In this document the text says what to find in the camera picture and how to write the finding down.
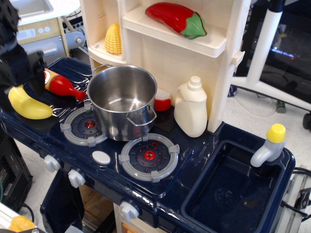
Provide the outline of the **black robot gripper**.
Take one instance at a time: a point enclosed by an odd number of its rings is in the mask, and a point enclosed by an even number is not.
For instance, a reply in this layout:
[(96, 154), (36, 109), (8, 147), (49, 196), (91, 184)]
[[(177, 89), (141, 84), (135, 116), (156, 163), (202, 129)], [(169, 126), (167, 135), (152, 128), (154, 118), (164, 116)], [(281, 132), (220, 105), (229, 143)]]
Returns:
[(13, 108), (8, 94), (9, 86), (19, 86), (29, 81), (31, 89), (42, 95), (45, 90), (45, 66), (43, 51), (27, 55), (17, 42), (19, 15), (10, 1), (0, 2), (0, 107), (5, 112)]

